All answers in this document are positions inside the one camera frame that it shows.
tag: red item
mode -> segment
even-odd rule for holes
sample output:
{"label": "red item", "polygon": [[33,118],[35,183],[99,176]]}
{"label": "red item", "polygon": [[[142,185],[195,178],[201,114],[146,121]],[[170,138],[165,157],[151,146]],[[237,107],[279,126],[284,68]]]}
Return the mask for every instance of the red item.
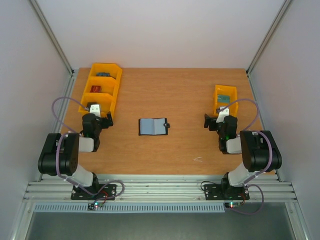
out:
{"label": "red item", "polygon": [[92,86],[90,93],[101,93],[101,86]]}

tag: wooden table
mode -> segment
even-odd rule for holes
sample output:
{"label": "wooden table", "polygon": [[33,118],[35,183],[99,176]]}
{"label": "wooden table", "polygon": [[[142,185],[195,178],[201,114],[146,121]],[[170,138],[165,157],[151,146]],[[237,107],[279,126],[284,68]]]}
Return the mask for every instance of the wooden table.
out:
{"label": "wooden table", "polygon": [[[89,71],[79,70],[73,98],[81,100]],[[253,99],[244,69],[124,68],[114,126],[102,130],[97,152],[79,154],[79,163],[97,174],[223,175],[232,171],[242,156],[223,155],[217,133],[204,128],[204,114],[213,114],[216,84],[236,86],[238,99]],[[238,131],[255,115],[252,103],[240,102]],[[140,118],[167,118],[169,134],[138,136]],[[82,130],[76,103],[70,102],[64,122]],[[251,129],[261,129],[260,122]]]}

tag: yellow bin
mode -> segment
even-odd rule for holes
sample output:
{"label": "yellow bin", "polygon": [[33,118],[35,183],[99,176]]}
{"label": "yellow bin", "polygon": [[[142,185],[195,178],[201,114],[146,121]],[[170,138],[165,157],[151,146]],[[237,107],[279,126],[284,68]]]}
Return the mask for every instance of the yellow bin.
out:
{"label": "yellow bin", "polygon": [[[98,73],[109,73],[110,76],[97,76]],[[86,81],[82,94],[81,104],[97,103],[101,107],[101,117],[111,112],[115,116],[115,108],[120,87],[122,69],[115,63],[94,63]],[[90,92],[92,86],[100,86],[101,92]],[[82,115],[88,113],[79,106],[78,112]]]}
{"label": "yellow bin", "polygon": [[[217,117],[219,115],[220,107],[225,107],[229,103],[237,100],[237,88],[235,86],[224,86],[215,85],[215,90],[213,94],[214,106],[213,106],[213,116]],[[238,113],[238,102],[232,104],[229,107],[230,115],[236,117]]]}

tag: small item in bin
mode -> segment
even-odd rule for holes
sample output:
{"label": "small item in bin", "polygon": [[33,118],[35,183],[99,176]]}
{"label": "small item in bin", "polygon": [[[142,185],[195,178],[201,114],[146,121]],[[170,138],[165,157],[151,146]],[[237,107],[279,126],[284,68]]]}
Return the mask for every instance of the small item in bin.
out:
{"label": "small item in bin", "polygon": [[90,93],[101,93],[101,86],[92,86]]}
{"label": "small item in bin", "polygon": [[218,94],[218,103],[229,104],[230,103],[230,96]]}
{"label": "small item in bin", "polygon": [[86,104],[86,108],[87,109],[90,109],[91,108],[91,105],[93,105],[93,104],[98,104],[97,102],[88,102],[87,104]]}
{"label": "small item in bin", "polygon": [[98,72],[96,74],[97,77],[110,77],[110,73],[109,72]]}

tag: small notebook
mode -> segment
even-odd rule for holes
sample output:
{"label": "small notebook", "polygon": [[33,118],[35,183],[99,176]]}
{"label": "small notebook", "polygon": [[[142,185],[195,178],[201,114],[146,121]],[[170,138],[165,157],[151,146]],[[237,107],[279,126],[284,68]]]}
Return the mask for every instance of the small notebook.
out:
{"label": "small notebook", "polygon": [[170,124],[166,118],[140,118],[139,136],[141,135],[168,135]]}

